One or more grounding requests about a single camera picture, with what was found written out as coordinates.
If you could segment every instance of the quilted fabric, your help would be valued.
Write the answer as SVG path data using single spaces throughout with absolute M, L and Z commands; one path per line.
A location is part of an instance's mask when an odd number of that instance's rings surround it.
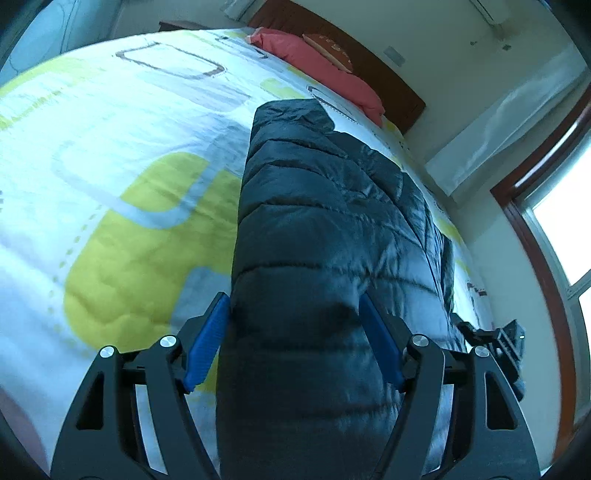
M 255 115 L 220 350 L 217 434 L 226 479 L 366 479 L 401 397 L 359 323 L 376 296 L 413 332 L 462 349 L 449 322 L 450 241 L 389 159 L 333 124 L 316 100 Z M 451 391 L 425 470 L 439 465 Z

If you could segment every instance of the wooden window frame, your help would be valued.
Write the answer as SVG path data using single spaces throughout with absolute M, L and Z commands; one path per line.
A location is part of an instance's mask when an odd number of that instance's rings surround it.
M 550 136 L 503 180 L 491 189 L 530 258 L 550 314 L 560 371 L 560 421 L 554 450 L 556 460 L 573 436 L 577 384 L 571 331 L 565 305 L 550 266 L 527 225 L 518 199 L 547 173 L 564 162 L 591 128 L 591 84 Z

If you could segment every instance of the metal screw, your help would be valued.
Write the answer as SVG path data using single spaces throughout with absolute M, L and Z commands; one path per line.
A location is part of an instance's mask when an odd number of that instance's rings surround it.
M 474 353 L 477 354 L 481 358 L 486 358 L 491 353 L 488 351 L 488 348 L 478 345 L 474 348 Z
M 102 358 L 109 358 L 110 356 L 113 356 L 114 353 L 115 349 L 111 346 L 106 346 L 100 351 L 100 355 Z
M 429 344 L 429 339 L 424 335 L 415 335 L 413 337 L 413 343 L 416 346 L 427 346 Z
M 163 346 L 164 348 L 172 347 L 172 346 L 176 345 L 176 343 L 177 343 L 177 338 L 173 335 L 168 335 L 168 336 L 162 337 L 160 339 L 160 346 Z

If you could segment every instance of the pillow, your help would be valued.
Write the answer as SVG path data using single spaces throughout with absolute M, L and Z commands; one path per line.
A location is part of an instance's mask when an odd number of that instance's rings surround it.
M 385 109 L 378 94 L 359 77 L 339 70 L 302 38 L 280 30 L 260 28 L 247 41 L 281 58 L 354 103 L 372 122 L 382 126 Z
M 351 59 L 339 44 L 324 35 L 318 33 L 302 35 L 304 41 L 314 48 L 320 55 L 326 58 L 332 65 L 343 72 L 353 73 L 353 64 Z

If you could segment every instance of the air conditioner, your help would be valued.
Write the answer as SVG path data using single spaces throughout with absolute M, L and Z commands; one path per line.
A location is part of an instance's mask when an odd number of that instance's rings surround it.
M 470 0 L 490 25 L 509 20 L 511 10 L 505 0 Z

